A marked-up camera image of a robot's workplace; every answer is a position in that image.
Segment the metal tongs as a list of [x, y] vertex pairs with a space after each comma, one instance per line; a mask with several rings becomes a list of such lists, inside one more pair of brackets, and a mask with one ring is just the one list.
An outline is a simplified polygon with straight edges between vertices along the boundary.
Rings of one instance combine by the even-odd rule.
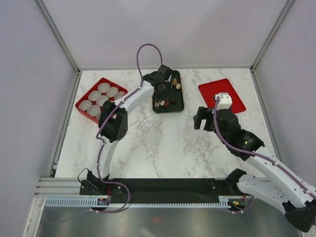
[[159, 107], [161, 100], [169, 100], [173, 88], [173, 78], [160, 83], [154, 93], [154, 106]]

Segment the dark brown square chocolate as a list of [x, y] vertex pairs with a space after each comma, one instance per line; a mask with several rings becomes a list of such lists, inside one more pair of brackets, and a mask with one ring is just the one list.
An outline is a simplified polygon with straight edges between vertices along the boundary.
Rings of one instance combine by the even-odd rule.
[[170, 103], [165, 103], [163, 107], [167, 109], [169, 106], [170, 106]]

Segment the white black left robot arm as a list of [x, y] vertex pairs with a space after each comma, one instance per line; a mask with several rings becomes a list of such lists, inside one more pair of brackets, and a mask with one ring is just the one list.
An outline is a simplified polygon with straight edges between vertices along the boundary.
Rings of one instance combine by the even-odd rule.
[[101, 142], [99, 152], [87, 178], [81, 181], [80, 195], [107, 195], [109, 188], [118, 184], [109, 180], [110, 166], [119, 141], [127, 134], [128, 116], [143, 101], [163, 92], [172, 72], [171, 68], [160, 65], [157, 71], [142, 76], [140, 86], [133, 91], [103, 104], [96, 135]]

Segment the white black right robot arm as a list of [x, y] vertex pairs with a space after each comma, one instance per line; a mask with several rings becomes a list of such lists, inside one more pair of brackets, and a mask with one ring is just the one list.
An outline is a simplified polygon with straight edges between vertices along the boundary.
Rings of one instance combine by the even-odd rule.
[[199, 107], [193, 117], [194, 129], [214, 132], [234, 156], [263, 173], [273, 187], [263, 184], [245, 172], [229, 179], [226, 190], [232, 195], [247, 193], [275, 207], [296, 229], [307, 233], [316, 223], [316, 188], [307, 183], [280, 160], [255, 134], [241, 128], [231, 109]]

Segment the red chocolate box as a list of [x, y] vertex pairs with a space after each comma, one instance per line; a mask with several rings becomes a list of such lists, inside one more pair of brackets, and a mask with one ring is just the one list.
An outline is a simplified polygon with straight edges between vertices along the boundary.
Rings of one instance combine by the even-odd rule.
[[99, 122], [103, 104], [115, 101], [128, 93], [127, 89], [106, 79], [99, 79], [75, 104], [80, 114]]

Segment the dark green tray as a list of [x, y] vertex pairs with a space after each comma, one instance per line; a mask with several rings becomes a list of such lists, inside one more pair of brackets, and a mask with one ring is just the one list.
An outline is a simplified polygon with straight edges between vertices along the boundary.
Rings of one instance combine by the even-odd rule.
[[173, 70], [162, 85], [162, 91], [152, 97], [152, 108], [157, 114], [179, 113], [184, 110], [184, 98], [180, 72]]

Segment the white paper cup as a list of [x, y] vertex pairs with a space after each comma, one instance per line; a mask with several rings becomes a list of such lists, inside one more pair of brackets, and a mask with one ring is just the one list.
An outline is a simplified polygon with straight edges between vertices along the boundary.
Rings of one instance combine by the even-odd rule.
[[100, 91], [94, 90], [88, 95], [88, 99], [90, 101], [97, 101], [99, 99], [99, 97], [101, 97], [101, 96], [102, 96], [102, 93]]
[[92, 105], [93, 104], [90, 100], [84, 100], [79, 104], [79, 109], [82, 111], [87, 111]]
[[98, 106], [102, 107], [103, 104], [104, 104], [106, 101], [108, 101], [108, 99], [109, 99], [109, 98], [108, 98], [106, 95], [101, 95], [101, 96], [97, 99], [96, 104], [97, 104]]
[[98, 85], [98, 91], [100, 91], [101, 93], [107, 93], [110, 87], [111, 86], [108, 83], [104, 82]]
[[111, 98], [111, 97], [114, 97], [117, 93], [118, 93], [119, 89], [117, 87], [110, 87], [108, 89], [108, 91], [106, 92], [106, 95]]
[[88, 115], [96, 117], [101, 112], [101, 109], [98, 105], [92, 105], [87, 109], [86, 112]]
[[121, 97], [123, 97], [125, 95], [124, 91], [119, 91], [115, 96], [114, 96], [114, 100], [118, 100]]

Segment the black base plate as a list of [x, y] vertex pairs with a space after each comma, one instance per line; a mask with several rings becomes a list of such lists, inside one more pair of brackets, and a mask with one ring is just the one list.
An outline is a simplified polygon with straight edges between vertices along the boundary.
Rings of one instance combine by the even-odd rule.
[[236, 183], [214, 178], [116, 178], [128, 187], [132, 203], [214, 202], [220, 196], [242, 197]]

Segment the aluminium frame rail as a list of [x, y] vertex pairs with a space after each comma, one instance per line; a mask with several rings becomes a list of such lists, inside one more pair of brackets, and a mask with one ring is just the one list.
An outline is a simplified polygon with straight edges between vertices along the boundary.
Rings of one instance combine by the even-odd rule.
[[80, 188], [76, 178], [40, 178], [35, 197], [77, 197]]

